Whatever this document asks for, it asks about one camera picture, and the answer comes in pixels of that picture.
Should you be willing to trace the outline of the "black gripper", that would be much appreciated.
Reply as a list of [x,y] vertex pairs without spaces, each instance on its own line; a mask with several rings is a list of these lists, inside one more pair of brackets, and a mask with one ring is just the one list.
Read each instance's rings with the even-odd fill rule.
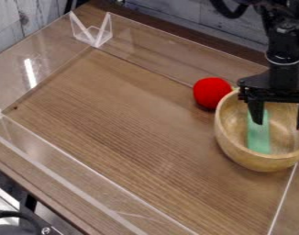
[[[247,103],[253,121],[263,123],[263,102],[297,103],[299,104],[299,64],[270,65],[263,72],[238,80],[241,87],[239,98]],[[297,118],[299,129],[299,108]]]

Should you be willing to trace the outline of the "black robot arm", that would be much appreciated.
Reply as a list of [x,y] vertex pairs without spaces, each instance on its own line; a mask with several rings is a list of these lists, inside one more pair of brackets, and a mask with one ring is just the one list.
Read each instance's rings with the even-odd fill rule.
[[269,38],[265,53],[269,70],[238,80],[239,99],[247,103],[253,121],[262,124],[265,103],[298,105],[299,129],[299,0],[234,0],[230,10],[223,0],[210,0],[218,13],[229,19],[239,18],[253,6],[262,16]]

